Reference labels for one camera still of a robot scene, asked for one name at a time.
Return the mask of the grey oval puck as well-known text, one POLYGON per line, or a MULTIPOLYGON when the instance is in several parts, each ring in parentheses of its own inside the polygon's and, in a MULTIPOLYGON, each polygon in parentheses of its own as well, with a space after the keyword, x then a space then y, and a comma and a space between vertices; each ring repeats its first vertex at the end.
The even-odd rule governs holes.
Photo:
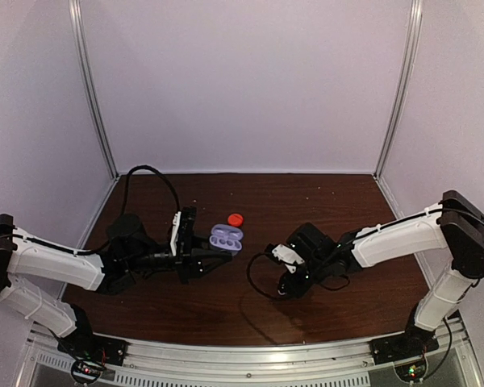
POLYGON ((233 256, 242 250, 244 233, 237 227, 216 224, 211 228, 209 244, 212 248, 230 252, 233 256))

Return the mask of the red earbud charging case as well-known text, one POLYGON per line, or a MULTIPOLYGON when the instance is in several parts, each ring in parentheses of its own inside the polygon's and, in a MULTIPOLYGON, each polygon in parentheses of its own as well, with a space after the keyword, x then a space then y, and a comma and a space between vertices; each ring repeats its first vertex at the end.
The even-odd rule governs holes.
POLYGON ((244 216, 239 213, 232 213, 227 217, 227 223, 232 227, 240 227, 244 224, 244 216))

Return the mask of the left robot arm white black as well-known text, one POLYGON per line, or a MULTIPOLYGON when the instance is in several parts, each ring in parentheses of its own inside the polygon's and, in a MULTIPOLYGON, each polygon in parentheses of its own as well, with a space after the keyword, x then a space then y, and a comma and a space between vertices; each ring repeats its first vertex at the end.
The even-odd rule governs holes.
POLYGON ((0 302, 26 319, 67 339, 83 358, 95 356, 100 342, 84 310, 57 301, 26 280, 27 275, 116 295, 135 284, 134 276, 174 271, 183 284, 205 276, 232 260, 226 250, 210 248, 194 234, 194 208, 174 215, 170 240, 161 244, 148 236, 135 214, 120 215, 106 230, 107 242, 97 250, 81 250, 35 237, 0 215, 0 302))

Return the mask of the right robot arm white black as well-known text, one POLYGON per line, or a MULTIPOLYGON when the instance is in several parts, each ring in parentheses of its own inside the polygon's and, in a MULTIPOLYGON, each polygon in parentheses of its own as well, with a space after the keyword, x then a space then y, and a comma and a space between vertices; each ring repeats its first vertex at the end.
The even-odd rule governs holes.
POLYGON ((484 278, 484 214, 456 190, 424 210, 385 225, 364 227, 335 241, 312 223, 298 227, 270 251, 283 264, 277 292, 300 298, 328 277, 344 277, 377 264, 430 250, 446 249, 451 258, 423 299, 416 304, 398 350, 415 355, 432 333, 484 278))

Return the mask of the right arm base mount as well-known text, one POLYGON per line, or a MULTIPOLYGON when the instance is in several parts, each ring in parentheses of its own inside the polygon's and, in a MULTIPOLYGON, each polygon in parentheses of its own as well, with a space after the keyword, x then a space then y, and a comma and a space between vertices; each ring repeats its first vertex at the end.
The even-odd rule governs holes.
POLYGON ((401 382, 413 385, 428 375, 426 355, 439 348, 435 331, 409 322, 402 333, 372 339, 369 348, 375 365, 392 363, 401 382))

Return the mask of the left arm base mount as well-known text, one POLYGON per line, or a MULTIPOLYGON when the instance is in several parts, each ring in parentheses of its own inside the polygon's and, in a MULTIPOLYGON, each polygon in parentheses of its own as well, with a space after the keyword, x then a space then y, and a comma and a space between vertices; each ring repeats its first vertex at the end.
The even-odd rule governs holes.
POLYGON ((88 386, 108 371, 107 365, 123 365, 127 341, 95 334, 86 314, 76 318, 76 329, 65 337, 49 331, 57 349, 73 359, 69 370, 72 379, 78 386, 88 386))

